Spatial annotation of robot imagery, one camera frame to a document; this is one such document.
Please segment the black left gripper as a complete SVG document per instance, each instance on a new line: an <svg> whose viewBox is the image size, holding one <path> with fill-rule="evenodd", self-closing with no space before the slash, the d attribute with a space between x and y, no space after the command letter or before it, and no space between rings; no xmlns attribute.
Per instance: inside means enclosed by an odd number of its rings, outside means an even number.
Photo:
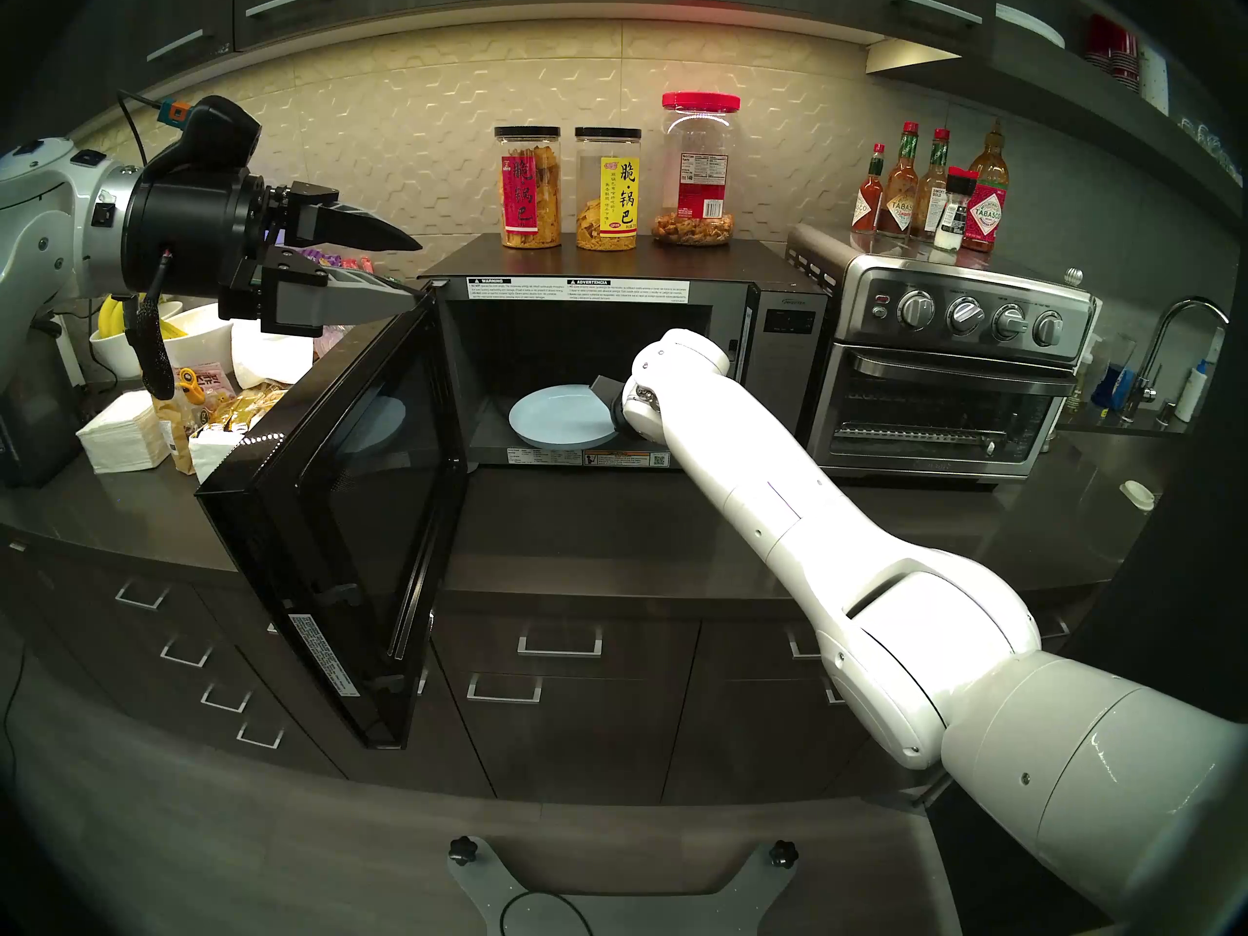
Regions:
<svg viewBox="0 0 1248 936"><path fill-rule="evenodd" d="M124 288L147 292L170 252L165 293L216 297L225 317L260 319L263 333L317 338L327 326L366 324L416 307L416 290L367 271L307 260L261 268L287 215L288 246L296 248L423 248L396 225L342 202L334 188L303 181L268 185L246 167L162 173L146 167L125 213ZM257 270L261 287L255 286Z"/></svg>

